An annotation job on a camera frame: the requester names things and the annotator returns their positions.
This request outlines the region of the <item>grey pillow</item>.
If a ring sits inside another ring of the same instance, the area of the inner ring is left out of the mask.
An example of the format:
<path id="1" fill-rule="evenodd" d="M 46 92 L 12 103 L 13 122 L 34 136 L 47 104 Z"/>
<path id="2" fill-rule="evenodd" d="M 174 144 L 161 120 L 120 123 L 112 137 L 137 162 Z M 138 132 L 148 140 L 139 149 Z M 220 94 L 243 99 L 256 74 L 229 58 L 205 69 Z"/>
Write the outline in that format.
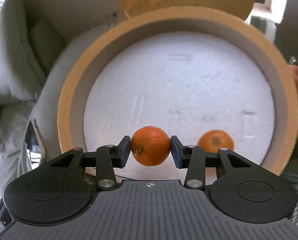
<path id="1" fill-rule="evenodd" d="M 0 10 L 0 105 L 37 99 L 45 81 L 29 44 L 24 2 L 5 0 Z"/>

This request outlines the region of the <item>grey duvet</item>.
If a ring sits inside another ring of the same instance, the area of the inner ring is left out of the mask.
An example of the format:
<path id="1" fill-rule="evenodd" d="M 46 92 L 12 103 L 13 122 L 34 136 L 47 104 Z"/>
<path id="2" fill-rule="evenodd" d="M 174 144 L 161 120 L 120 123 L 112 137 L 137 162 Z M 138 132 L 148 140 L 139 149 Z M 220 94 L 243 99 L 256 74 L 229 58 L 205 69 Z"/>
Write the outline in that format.
<path id="1" fill-rule="evenodd" d="M 41 140 L 45 149 L 43 161 L 61 154 L 57 111 L 62 87 L 84 51 L 109 28 L 100 25 L 69 42 L 56 59 L 37 101 L 3 107 L 0 119 L 0 196 L 11 181 L 32 169 L 26 139 L 38 137 Z"/>

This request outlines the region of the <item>white foam insert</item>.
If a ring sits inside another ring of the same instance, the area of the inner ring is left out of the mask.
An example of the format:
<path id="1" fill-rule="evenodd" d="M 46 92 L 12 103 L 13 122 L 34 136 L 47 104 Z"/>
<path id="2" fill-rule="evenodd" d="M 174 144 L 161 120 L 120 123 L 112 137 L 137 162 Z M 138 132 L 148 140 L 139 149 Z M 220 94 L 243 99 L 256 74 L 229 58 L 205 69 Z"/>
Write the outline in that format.
<path id="1" fill-rule="evenodd" d="M 275 126 L 271 87 L 241 49 L 209 34 L 155 35 L 125 50 L 96 78 L 84 111 L 87 150 L 155 126 L 194 145 L 220 129 L 260 164 Z"/>

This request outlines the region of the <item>smartphone with beige case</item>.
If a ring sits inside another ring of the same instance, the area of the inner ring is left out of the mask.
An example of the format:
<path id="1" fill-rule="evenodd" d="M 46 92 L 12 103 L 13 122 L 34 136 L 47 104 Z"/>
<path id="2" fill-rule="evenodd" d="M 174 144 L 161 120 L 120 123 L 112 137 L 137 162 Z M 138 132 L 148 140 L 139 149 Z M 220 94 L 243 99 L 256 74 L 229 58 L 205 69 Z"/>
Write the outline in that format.
<path id="1" fill-rule="evenodd" d="M 43 165 L 46 160 L 46 150 L 35 119 L 31 119 L 28 122 L 25 143 L 31 164 Z"/>

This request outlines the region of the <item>round gold gift box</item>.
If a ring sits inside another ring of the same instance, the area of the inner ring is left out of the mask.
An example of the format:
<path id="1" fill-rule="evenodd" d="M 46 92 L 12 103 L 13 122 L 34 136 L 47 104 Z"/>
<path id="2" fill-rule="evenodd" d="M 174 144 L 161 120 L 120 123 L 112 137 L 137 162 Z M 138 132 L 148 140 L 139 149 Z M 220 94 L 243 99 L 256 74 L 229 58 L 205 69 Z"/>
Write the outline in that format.
<path id="1" fill-rule="evenodd" d="M 272 87 L 276 128 L 262 166 L 281 174 L 298 135 L 298 93 L 287 63 L 257 28 L 237 16 L 205 7 L 170 7 L 146 12 L 116 25 L 95 40 L 76 62 L 61 90 L 57 111 L 60 150 L 85 147 L 82 115 L 87 92 L 106 64 L 134 42 L 171 31 L 199 31 L 223 38 L 250 55 L 263 70 Z"/>

